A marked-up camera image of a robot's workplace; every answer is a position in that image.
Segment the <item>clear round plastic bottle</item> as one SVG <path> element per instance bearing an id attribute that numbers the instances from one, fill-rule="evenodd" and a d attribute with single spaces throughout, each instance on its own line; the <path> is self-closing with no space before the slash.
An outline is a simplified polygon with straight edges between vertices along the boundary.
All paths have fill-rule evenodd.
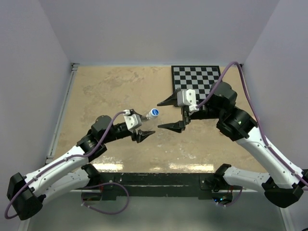
<path id="1" fill-rule="evenodd" d="M 155 119 L 150 119 L 148 114 L 149 112 L 141 118 L 142 125 L 140 127 L 141 130 L 143 131 L 148 131 L 148 130 L 156 130 L 157 127 L 157 120 L 158 117 Z"/>

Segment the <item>blue bottle cap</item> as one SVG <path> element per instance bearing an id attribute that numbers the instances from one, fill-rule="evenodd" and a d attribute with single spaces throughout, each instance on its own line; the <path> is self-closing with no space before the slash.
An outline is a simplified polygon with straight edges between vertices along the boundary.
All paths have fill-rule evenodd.
<path id="1" fill-rule="evenodd" d="M 155 119 L 155 118 L 158 117 L 158 115 L 159 115 L 159 111 L 156 108 L 151 109 L 149 114 L 148 114 L 150 119 Z"/>

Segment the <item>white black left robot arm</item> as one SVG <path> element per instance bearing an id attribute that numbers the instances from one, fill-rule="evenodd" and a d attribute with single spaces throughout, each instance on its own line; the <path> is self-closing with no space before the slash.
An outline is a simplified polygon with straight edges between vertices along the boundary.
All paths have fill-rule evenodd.
<path id="1" fill-rule="evenodd" d="M 114 117 L 101 115 L 87 134 L 69 151 L 42 168 L 26 175 L 17 172 L 10 177 L 4 217 L 27 220 L 37 214 L 45 203 L 70 190 L 94 189 L 100 183 L 100 174 L 91 161 L 106 152 L 106 143 L 126 137 L 140 143 L 154 131 L 141 130 L 143 123 L 155 120 L 156 108 L 145 115 L 133 109 L 124 110 Z"/>

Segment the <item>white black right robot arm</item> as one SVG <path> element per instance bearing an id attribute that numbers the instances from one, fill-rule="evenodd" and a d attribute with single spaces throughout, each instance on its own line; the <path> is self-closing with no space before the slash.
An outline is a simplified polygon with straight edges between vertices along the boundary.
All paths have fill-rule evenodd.
<path id="1" fill-rule="evenodd" d="M 223 164 L 214 173 L 213 190 L 218 192 L 229 186 L 239 186 L 264 194 L 280 208 L 296 203 L 304 193 L 308 171 L 292 164 L 262 137 L 257 122 L 248 112 L 236 107 L 237 93 L 228 83 L 214 83 L 211 93 L 210 99 L 198 106 L 194 90 L 177 89 L 158 106 L 179 106 L 182 120 L 159 127 L 181 133 L 192 120 L 217 119 L 219 131 L 246 149 L 267 172 L 258 173 Z"/>

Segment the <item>black white checkerboard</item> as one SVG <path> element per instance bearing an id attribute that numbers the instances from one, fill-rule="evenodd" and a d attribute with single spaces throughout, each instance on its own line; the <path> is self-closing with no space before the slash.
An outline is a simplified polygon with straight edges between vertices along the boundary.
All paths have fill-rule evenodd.
<path id="1" fill-rule="evenodd" d="M 208 96 L 212 84 L 221 75 L 218 65 L 173 65 L 171 74 L 173 91 L 195 90 L 196 99 L 200 101 Z"/>

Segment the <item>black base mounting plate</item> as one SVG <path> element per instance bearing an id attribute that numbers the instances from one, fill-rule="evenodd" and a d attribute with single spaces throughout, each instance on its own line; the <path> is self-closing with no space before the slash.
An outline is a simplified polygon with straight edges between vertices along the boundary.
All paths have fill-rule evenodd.
<path id="1" fill-rule="evenodd" d="M 112 185 L 100 186 L 102 183 Z M 239 186 L 218 185 L 213 173 L 120 173 L 105 172 L 84 187 L 101 193 L 102 200 L 115 200 L 126 196 L 125 191 L 113 183 L 126 188 L 130 197 L 196 197 L 211 200 L 212 193 L 222 193 L 229 189 L 239 190 Z"/>

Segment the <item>aluminium frame rail front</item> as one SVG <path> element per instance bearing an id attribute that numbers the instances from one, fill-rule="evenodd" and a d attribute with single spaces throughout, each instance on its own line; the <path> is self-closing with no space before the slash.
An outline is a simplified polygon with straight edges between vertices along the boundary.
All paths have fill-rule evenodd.
<path id="1" fill-rule="evenodd" d="M 94 190 L 102 193 L 104 200 L 118 196 L 138 197 L 200 197 L 206 199 L 212 192 L 239 190 L 241 188 L 264 193 L 276 189 L 268 173 L 235 171 L 225 180 L 226 173 L 120 173 L 98 172 L 92 165 L 85 165 L 60 179 L 51 176 L 38 177 L 29 188 L 44 203 L 72 190 Z"/>

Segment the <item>aluminium frame rail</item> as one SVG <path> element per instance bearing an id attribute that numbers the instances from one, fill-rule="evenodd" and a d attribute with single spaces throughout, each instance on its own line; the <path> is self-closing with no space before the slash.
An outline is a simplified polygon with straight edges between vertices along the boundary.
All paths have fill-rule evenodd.
<path id="1" fill-rule="evenodd" d="M 138 197 L 200 197 L 206 199 L 212 192 L 239 190 L 241 188 L 264 193 L 276 189 L 268 173 L 235 171 L 225 180 L 226 173 L 120 173 L 98 172 L 92 165 L 85 165 L 60 179 L 51 176 L 38 177 L 29 188 L 44 203 L 72 190 L 94 190 L 102 193 L 104 200 L 118 196 Z"/>
<path id="2" fill-rule="evenodd" d="M 71 91 L 72 91 L 72 88 L 73 88 L 73 84 L 74 84 L 74 81 L 75 81 L 75 77 L 76 77 L 76 73 L 77 73 L 79 65 L 80 65 L 79 63 L 71 63 L 71 72 L 70 72 L 70 76 L 69 76 L 68 85 L 67 85 L 66 90 L 64 92 L 64 98 L 63 98 L 62 106 L 61 106 L 61 109 L 60 109 L 60 112 L 59 112 L 59 115 L 58 115 L 58 118 L 57 118 L 55 130 L 53 132 L 51 144 L 50 144 L 49 149 L 47 151 L 47 156 L 46 156 L 44 165 L 51 163 L 55 158 L 57 144 L 58 144 L 60 134 L 61 134 L 62 124 L 63 124 L 64 118 L 65 118 L 67 105 L 68 105 L 68 102 L 69 102 L 69 98 L 70 98 L 70 95 L 71 95 Z"/>

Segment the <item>aluminium frame rail left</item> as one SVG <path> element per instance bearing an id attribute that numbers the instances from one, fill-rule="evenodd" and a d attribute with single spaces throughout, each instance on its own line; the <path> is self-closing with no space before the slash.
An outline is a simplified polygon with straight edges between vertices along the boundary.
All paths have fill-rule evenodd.
<path id="1" fill-rule="evenodd" d="M 69 102 L 69 98 L 70 98 L 70 95 L 71 95 L 71 91 L 72 91 L 72 88 L 73 88 L 73 84 L 74 84 L 74 81 L 75 81 L 75 77 L 76 77 L 76 73 L 77 73 L 79 65 L 80 65 L 79 63 L 71 63 L 71 72 L 70 72 L 70 76 L 69 76 L 68 85 L 67 85 L 66 90 L 64 92 L 64 98 L 63 98 L 62 106 L 61 106 L 61 109 L 60 109 L 60 112 L 59 112 L 59 115 L 58 115 L 58 118 L 57 118 L 55 130 L 53 132 L 51 144 L 50 144 L 49 149 L 47 151 L 47 156 L 46 156 L 44 165 L 51 163 L 55 158 L 57 144 L 58 144 L 60 134 L 61 134 L 62 124 L 63 124 L 64 118 L 65 118 L 67 105 L 68 105 L 68 102 Z"/>

